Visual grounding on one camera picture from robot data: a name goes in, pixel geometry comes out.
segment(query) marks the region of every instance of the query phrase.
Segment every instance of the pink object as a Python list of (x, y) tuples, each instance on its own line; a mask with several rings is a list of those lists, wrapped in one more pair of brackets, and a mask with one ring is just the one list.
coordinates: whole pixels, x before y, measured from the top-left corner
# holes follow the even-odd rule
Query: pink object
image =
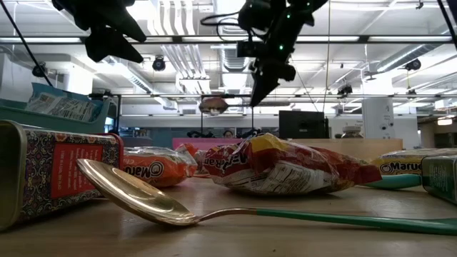
[(173, 149), (178, 148), (183, 143), (191, 143), (198, 150), (207, 151), (214, 146), (224, 146), (243, 141), (239, 138), (173, 138)]

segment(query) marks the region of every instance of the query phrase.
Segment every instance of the wooden table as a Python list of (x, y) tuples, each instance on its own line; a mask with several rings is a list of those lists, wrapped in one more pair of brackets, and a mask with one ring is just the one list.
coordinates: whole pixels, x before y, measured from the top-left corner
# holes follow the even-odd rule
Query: wooden table
[[(195, 213), (227, 207), (284, 208), (399, 218), (457, 217), (457, 206), (421, 188), (351, 188), (326, 196), (244, 196), (193, 178), (165, 190)], [(108, 200), (0, 234), (0, 256), (457, 256), (457, 237), (379, 231), (258, 216), (227, 216), (176, 229), (150, 223)]]

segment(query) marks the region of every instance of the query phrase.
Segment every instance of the person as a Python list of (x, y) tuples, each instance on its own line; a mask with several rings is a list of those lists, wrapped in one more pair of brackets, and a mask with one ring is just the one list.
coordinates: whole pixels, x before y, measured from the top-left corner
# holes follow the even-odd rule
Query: person
[(232, 131), (225, 131), (224, 132), (224, 138), (233, 138), (233, 132)]

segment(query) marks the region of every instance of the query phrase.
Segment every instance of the maruchan ramen package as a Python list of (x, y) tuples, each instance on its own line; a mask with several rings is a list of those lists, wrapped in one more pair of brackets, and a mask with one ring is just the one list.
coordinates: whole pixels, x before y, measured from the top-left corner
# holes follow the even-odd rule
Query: maruchan ramen package
[(197, 164), (189, 152), (161, 147), (125, 148), (125, 172), (157, 188), (174, 186), (193, 176)]
[(386, 153), (372, 160), (383, 175), (421, 174), (422, 159), (429, 156), (454, 156), (457, 148), (415, 149)]
[(381, 180), (365, 161), (271, 134), (210, 149), (204, 159), (217, 184), (257, 194), (330, 193)]

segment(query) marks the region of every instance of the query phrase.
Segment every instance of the computer monitor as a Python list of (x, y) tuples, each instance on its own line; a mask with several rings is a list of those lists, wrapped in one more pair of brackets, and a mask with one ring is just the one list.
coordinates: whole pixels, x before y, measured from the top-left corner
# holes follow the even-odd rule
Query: computer monitor
[(317, 111), (279, 111), (279, 137), (329, 138), (328, 119)]

